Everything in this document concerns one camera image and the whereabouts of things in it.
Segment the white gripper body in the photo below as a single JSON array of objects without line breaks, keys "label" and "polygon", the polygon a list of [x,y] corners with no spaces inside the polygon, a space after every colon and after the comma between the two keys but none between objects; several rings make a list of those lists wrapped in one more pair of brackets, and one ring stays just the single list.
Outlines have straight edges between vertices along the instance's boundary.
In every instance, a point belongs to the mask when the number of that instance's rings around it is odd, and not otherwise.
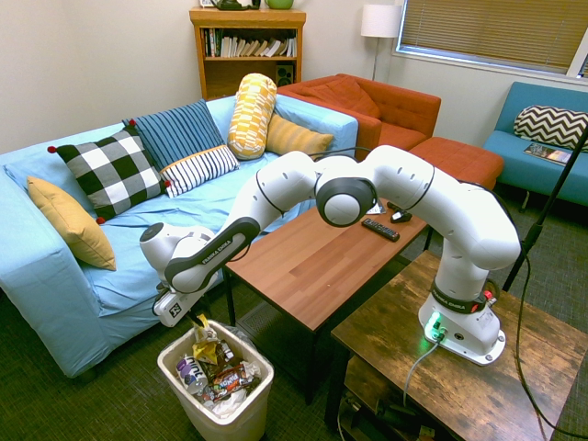
[{"label": "white gripper body", "polygon": [[156,286],[157,296],[153,302],[152,312],[167,327],[174,327],[187,312],[200,300],[203,291],[178,293],[164,283]]}]

